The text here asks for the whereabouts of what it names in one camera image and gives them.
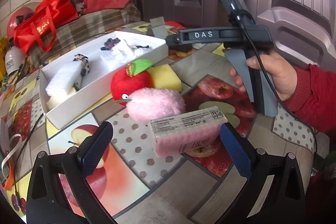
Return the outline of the red sleeved right forearm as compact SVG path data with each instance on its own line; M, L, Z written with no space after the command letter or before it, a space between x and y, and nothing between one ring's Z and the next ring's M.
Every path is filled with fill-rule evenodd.
M316 65L295 68L295 71L297 86L285 105L310 127L335 139L336 74Z

